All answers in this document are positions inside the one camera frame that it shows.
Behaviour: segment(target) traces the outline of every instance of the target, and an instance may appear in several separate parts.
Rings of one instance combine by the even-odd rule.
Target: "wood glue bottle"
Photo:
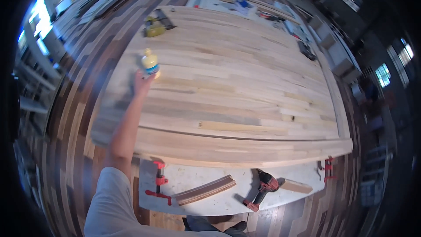
[[[145,49],[145,56],[142,58],[142,64],[148,75],[155,73],[155,79],[161,75],[161,72],[159,71],[158,58],[155,54],[152,54],[152,50],[150,48]]]

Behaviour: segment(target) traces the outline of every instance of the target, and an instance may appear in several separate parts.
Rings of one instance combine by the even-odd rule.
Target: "hardwood floor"
[[[261,0],[273,3],[274,0]],[[105,151],[92,144],[90,129],[98,110],[98,98],[106,86],[124,49],[144,18],[159,4],[185,5],[187,0],[130,0],[103,19],[78,25],[79,4],[69,8],[54,23],[58,36],[65,39],[68,55],[60,62],[67,72],[48,124],[50,143],[23,130],[36,164],[41,170],[41,187],[47,219],[56,236],[83,236],[87,210],[96,190]],[[355,101],[343,85],[341,92],[350,122],[354,150],[337,158],[334,175],[325,189],[305,199],[258,213],[240,214],[223,222],[210,218],[219,227],[233,221],[248,221],[248,235],[264,236],[355,236],[364,210],[360,208],[357,182],[361,154],[374,146]],[[181,216],[152,212],[138,207],[139,159],[132,161],[133,204],[139,222],[183,230]]]

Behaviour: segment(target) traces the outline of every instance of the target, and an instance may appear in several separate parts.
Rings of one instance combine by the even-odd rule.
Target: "jeans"
[[[203,231],[221,232],[212,224],[210,224],[208,220],[205,219],[205,217],[188,215],[186,218],[186,221],[192,232],[203,232]],[[234,229],[232,227],[226,229],[224,233],[232,237],[247,237],[247,235],[244,232]]]

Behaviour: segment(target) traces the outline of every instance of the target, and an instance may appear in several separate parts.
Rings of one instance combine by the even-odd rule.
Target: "forearm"
[[[137,130],[144,98],[135,96],[115,129],[107,149],[105,166],[115,167],[130,178],[130,163],[136,143]]]

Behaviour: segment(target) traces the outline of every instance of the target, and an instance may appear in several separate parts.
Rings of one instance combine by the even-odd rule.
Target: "gray t-shirt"
[[[141,225],[133,210],[130,182],[114,167],[101,171],[95,196],[87,212],[85,237],[151,236],[151,237],[227,237],[222,232],[177,232]]]

